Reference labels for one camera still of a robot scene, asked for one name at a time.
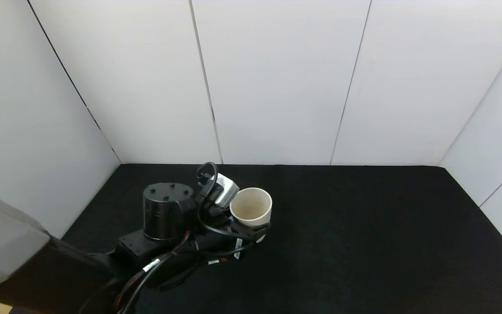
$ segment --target black motor housing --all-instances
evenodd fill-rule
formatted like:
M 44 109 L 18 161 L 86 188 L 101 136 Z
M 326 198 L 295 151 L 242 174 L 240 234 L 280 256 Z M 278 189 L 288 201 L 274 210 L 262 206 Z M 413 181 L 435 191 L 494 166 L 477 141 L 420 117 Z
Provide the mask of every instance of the black motor housing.
M 155 183 L 143 192 L 145 237 L 172 241 L 183 237 L 194 224 L 193 189 L 181 183 Z

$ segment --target white cup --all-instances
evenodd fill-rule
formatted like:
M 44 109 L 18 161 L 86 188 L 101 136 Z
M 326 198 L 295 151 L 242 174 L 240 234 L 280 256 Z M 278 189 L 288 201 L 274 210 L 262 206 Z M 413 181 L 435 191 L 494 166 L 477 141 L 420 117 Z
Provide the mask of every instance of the white cup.
M 263 225 L 271 221 L 271 195 L 260 188 L 243 189 L 231 201 L 230 212 L 237 221 L 247 227 Z M 257 243 L 264 238 L 265 236 L 259 238 Z

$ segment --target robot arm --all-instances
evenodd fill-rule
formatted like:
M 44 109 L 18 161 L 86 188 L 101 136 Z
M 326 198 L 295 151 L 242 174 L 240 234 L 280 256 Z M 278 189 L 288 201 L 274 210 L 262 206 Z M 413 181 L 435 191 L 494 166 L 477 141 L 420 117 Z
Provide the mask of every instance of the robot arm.
M 128 313 L 143 286 L 171 289 L 199 266 L 243 258 L 269 223 L 250 228 L 231 218 L 239 187 L 215 164 L 199 167 L 197 179 L 199 193 L 180 183 L 148 185 L 143 229 L 108 254 L 88 255 L 42 233 L 28 262 L 0 283 L 0 302 L 38 313 Z

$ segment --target white label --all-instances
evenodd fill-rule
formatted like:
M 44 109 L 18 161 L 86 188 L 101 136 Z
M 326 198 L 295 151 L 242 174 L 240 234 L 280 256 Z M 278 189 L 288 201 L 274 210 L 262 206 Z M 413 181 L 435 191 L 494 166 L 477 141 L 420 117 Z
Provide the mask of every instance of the white label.
M 143 268 L 143 270 L 145 271 L 145 273 L 148 272 L 148 270 L 151 270 L 154 266 L 156 266 L 156 264 L 158 264 L 160 262 L 160 259 L 155 259 L 153 260 L 152 262 L 148 263 L 147 266 L 145 266 L 145 268 Z
M 237 239 L 237 241 L 235 241 L 235 249 L 237 250 L 238 248 L 241 248 L 241 244 L 243 243 L 243 240 L 241 240 L 240 238 Z M 234 254 L 234 257 L 239 259 L 239 254 L 240 252 L 237 252 Z

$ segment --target black table surface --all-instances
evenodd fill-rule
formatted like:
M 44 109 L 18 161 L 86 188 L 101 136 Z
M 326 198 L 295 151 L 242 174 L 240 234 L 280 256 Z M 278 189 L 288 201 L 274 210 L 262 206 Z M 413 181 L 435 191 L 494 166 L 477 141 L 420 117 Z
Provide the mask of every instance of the black table surface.
M 121 165 L 64 240 L 107 252 L 142 227 L 142 191 L 196 186 L 196 165 Z M 441 167 L 219 165 L 273 199 L 240 262 L 144 290 L 138 313 L 502 314 L 502 236 Z

